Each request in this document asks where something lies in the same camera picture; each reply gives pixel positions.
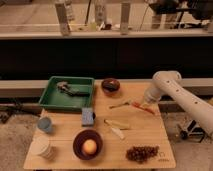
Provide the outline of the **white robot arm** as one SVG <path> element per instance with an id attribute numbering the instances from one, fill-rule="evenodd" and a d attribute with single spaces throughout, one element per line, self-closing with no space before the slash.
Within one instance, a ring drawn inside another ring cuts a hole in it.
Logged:
<path id="1" fill-rule="evenodd" d="M 159 102 L 163 95 L 169 95 L 213 138 L 213 106 L 183 88 L 181 79 L 178 71 L 156 72 L 144 92 L 143 101 L 153 104 Z"/>

